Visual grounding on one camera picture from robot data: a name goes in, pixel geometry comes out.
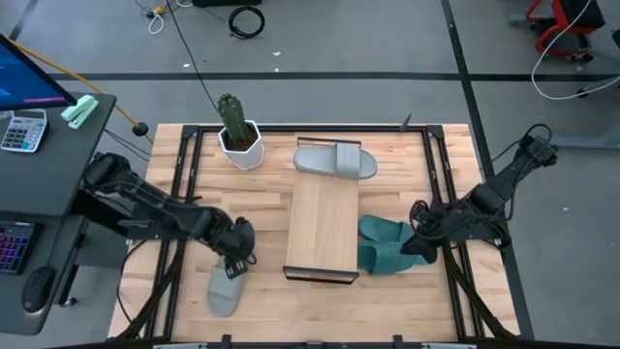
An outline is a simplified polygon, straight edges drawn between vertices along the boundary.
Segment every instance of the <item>gray floor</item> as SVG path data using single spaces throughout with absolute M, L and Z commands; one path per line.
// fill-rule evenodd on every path
M 154 6 L 155 0 L 141 0 Z M 534 36 L 507 25 L 508 15 L 530 0 L 451 0 L 470 73 L 528 74 L 538 55 Z M 27 1 L 0 0 L 0 33 L 8 35 Z M 592 38 L 598 50 L 620 56 L 609 29 L 620 20 L 614 0 L 599 0 L 608 25 Z M 405 72 L 457 73 L 441 2 L 435 0 L 264 0 L 267 26 L 260 38 L 240 42 L 226 26 L 199 9 L 180 9 L 180 27 L 201 72 Z M 226 17 L 231 8 L 212 12 Z M 80 14 L 70 16 L 69 12 Z M 157 36 L 130 0 L 40 0 L 18 41 L 79 73 L 191 73 L 189 57 L 170 16 Z M 593 61 L 581 74 L 611 73 Z M 564 59 L 541 73 L 574 74 Z M 119 104 L 151 126 L 160 122 L 214 122 L 217 115 L 195 80 L 95 81 Z M 260 122 L 470 123 L 460 81 L 436 80 L 208 80 L 214 95 L 231 92 L 248 117 Z M 63 81 L 73 91 L 78 82 Z M 576 82 L 547 82 L 550 94 L 574 93 Z M 586 100 L 551 102 L 527 82 L 474 82 L 492 155 L 544 122 L 556 134 L 596 135 L 618 120 L 617 90 Z M 131 138 L 114 113 L 108 127 Z M 140 174 L 145 164 L 104 137 L 100 150 L 126 155 Z M 517 262 L 536 338 L 620 345 L 620 236 L 614 213 L 620 186 L 619 154 L 562 150 L 558 165 L 528 177 L 516 196 L 511 223 Z M 496 170 L 506 164 L 498 161 Z M 87 269 L 73 309 L 55 308 L 36 337 L 0 334 L 2 347 L 38 348 L 105 338 L 118 270 Z

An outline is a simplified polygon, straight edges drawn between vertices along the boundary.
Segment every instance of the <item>potted cactus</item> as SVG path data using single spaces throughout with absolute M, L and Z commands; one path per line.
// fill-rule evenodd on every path
M 242 171 L 257 168 L 263 162 L 263 138 L 256 123 L 245 120 L 241 102 L 225 94 L 217 102 L 224 128 L 218 134 L 226 156 Z

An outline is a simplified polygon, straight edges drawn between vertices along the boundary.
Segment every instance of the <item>white pot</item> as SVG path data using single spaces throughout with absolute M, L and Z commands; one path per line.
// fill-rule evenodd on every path
M 239 167 L 242 171 L 249 171 L 252 169 L 256 169 L 263 163 L 264 149 L 263 149 L 263 136 L 261 136 L 261 131 L 259 131 L 259 127 L 256 125 L 256 122 L 251 120 L 246 120 L 246 123 L 250 124 L 252 128 L 256 131 L 256 141 L 249 149 L 245 151 L 234 151 L 226 149 L 226 145 L 224 144 L 224 133 L 226 132 L 226 127 L 222 128 L 222 131 L 218 134 L 220 138 L 220 144 L 222 145 L 222 150 L 226 156 L 231 160 L 231 162 Z

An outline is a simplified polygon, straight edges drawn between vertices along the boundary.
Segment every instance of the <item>wooden board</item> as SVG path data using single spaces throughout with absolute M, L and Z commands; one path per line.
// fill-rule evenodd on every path
M 305 270 L 285 274 L 334 280 L 342 276 L 308 269 L 357 272 L 357 203 L 358 180 L 295 171 L 285 266 Z
M 182 125 L 160 125 L 152 149 L 147 180 L 170 191 Z M 444 125 L 449 159 L 459 196 L 480 180 L 478 161 L 467 125 Z M 268 133 L 263 135 L 263 165 L 249 173 L 237 170 L 220 150 L 216 135 L 203 142 L 197 195 L 201 205 L 218 206 L 231 216 L 243 215 L 257 231 L 258 263 L 248 274 L 236 313 L 215 317 L 206 303 L 209 274 L 217 256 L 204 246 L 188 244 L 172 339 L 220 341 L 407 341 L 455 340 L 443 259 L 431 266 L 414 266 L 396 275 L 376 277 L 361 272 L 351 286 L 290 281 L 282 266 L 293 199 L 293 150 L 298 136 L 362 140 L 379 163 L 376 176 L 359 182 L 358 214 L 375 214 L 403 221 L 414 200 L 430 201 L 421 137 L 403 133 Z M 434 155 L 439 151 L 433 141 Z M 187 175 L 181 187 L 184 193 Z M 447 199 L 441 179 L 442 195 Z M 518 328 L 500 253 L 479 241 L 468 242 L 480 296 L 512 332 Z M 157 242 L 149 242 L 130 258 L 120 296 L 134 316 L 150 294 L 157 261 Z M 165 314 L 160 308 L 158 323 Z M 469 305 L 463 302 L 471 331 Z M 127 326 L 118 306 L 110 335 Z

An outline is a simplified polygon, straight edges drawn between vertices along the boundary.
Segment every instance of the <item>rgb keyboard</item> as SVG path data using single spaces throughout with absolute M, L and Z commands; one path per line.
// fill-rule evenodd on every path
M 19 275 L 37 237 L 35 223 L 0 221 L 0 274 Z

